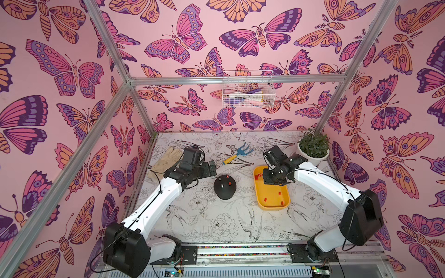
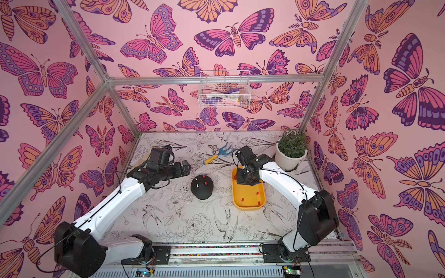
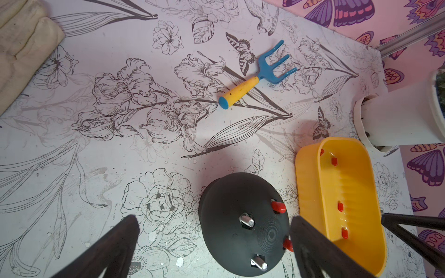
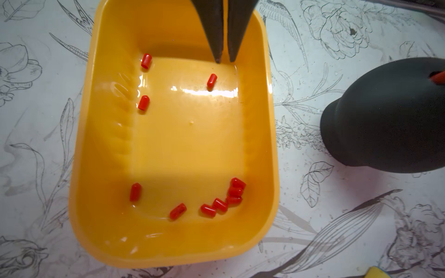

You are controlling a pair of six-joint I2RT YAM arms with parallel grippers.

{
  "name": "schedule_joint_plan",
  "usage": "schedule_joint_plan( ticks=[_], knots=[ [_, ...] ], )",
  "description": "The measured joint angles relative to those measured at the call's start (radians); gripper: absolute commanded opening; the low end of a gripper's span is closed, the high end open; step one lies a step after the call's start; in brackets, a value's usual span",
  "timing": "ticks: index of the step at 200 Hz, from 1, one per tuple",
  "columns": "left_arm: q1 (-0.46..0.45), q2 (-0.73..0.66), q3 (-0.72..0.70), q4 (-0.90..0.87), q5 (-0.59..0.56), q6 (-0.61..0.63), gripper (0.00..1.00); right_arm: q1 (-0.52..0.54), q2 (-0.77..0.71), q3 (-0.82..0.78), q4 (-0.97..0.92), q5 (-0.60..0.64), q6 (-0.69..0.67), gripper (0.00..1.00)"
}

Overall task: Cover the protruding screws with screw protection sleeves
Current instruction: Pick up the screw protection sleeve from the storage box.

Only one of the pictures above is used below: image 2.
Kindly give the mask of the black round screw base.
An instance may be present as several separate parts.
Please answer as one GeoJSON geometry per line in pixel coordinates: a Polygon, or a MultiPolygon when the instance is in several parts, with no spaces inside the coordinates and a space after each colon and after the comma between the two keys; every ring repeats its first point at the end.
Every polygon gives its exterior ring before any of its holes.
{"type": "Polygon", "coordinates": [[[191,181],[191,192],[199,200],[206,200],[211,197],[214,189],[213,180],[207,175],[199,175],[191,181]]]}

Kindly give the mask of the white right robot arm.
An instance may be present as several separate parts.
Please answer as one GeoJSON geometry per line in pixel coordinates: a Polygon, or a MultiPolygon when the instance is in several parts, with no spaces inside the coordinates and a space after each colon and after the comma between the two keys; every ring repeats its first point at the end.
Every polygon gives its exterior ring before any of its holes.
{"type": "Polygon", "coordinates": [[[280,192],[297,210],[296,228],[281,237],[279,245],[293,253],[318,245],[339,226],[331,194],[316,191],[287,174],[266,154],[255,155],[250,147],[234,151],[241,164],[236,168],[240,185],[264,182],[280,192]]]}

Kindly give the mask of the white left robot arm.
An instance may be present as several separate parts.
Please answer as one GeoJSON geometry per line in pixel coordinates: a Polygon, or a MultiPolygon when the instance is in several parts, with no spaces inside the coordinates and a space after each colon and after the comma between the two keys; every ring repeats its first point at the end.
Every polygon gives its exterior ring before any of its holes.
{"type": "Polygon", "coordinates": [[[176,162],[171,146],[154,147],[148,158],[126,174],[110,196],[72,223],[62,222],[54,233],[54,260],[81,278],[89,278],[103,265],[126,259],[150,263],[153,243],[134,234],[128,239],[106,242],[115,220],[136,200],[161,181],[190,175],[187,161],[176,162]]]}

